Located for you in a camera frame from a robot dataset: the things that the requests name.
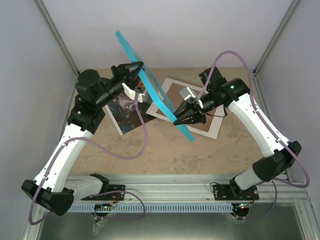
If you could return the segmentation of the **wooden teal picture frame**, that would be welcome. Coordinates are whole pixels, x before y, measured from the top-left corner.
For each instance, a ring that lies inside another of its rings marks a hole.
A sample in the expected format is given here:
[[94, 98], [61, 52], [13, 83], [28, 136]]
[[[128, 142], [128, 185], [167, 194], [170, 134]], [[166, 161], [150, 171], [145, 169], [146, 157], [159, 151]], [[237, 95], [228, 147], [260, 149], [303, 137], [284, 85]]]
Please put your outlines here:
[[120, 31], [115, 33], [119, 43], [121, 44], [123, 50], [125, 51], [129, 60], [134, 62], [143, 62], [142, 70], [139, 72], [139, 77], [146, 87], [146, 90], [152, 99], [153, 103], [157, 108], [168, 118], [170, 122], [174, 122], [177, 118], [174, 115], [176, 108], [173, 106], [171, 100], [166, 95], [155, 75], [151, 72], [149, 67], [146, 65], [145, 61], [138, 55], [138, 53], [133, 49], [125, 37]]

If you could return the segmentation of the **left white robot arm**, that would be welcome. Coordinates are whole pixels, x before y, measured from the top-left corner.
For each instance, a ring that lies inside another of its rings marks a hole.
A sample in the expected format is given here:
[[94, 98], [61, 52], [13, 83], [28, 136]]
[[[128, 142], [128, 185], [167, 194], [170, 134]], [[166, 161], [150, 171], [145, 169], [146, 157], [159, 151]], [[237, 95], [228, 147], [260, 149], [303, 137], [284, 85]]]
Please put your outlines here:
[[90, 196], [99, 200], [108, 197], [112, 187], [106, 177], [92, 173], [84, 180], [67, 184], [67, 176], [85, 144], [92, 142], [106, 115], [103, 108], [122, 93], [133, 96], [142, 93], [138, 74], [143, 66], [142, 61], [112, 66], [111, 78], [101, 77], [94, 69], [79, 74], [74, 107], [56, 149], [41, 172], [21, 186], [33, 205], [62, 216], [75, 201]]

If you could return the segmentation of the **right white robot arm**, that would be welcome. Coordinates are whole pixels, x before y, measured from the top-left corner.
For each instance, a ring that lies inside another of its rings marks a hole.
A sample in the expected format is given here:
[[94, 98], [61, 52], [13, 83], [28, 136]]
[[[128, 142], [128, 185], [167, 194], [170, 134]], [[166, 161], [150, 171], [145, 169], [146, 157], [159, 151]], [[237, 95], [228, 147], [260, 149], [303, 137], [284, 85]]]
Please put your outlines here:
[[302, 146], [298, 141], [289, 141], [281, 133], [276, 137], [272, 132], [277, 129], [268, 119], [259, 117], [264, 113], [254, 100], [251, 100], [250, 89], [240, 78], [227, 81], [215, 67], [199, 74], [203, 83], [209, 80], [207, 94], [197, 97], [189, 87], [184, 87], [180, 94], [182, 103], [174, 112], [174, 125], [205, 124], [208, 112], [217, 107], [224, 107], [235, 114], [258, 144], [263, 157], [254, 162], [252, 167], [233, 177], [224, 185], [225, 192], [235, 200], [243, 199], [254, 193], [255, 186], [261, 182], [269, 182], [290, 168]]

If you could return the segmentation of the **cat and books photo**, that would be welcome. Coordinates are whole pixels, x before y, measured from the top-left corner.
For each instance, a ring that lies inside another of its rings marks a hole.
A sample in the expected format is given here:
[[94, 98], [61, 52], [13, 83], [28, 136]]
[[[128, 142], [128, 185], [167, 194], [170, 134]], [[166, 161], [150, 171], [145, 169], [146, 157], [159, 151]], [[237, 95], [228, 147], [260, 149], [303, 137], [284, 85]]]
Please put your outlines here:
[[[141, 80], [135, 90], [140, 92], [138, 97], [139, 112], [143, 121], [148, 123], [155, 119], [154, 116], [147, 114], [147, 110], [151, 106], [151, 98], [148, 96]], [[128, 97], [126, 92], [122, 92], [114, 98], [105, 108], [120, 135], [124, 135], [142, 125], [136, 112], [134, 99]]]

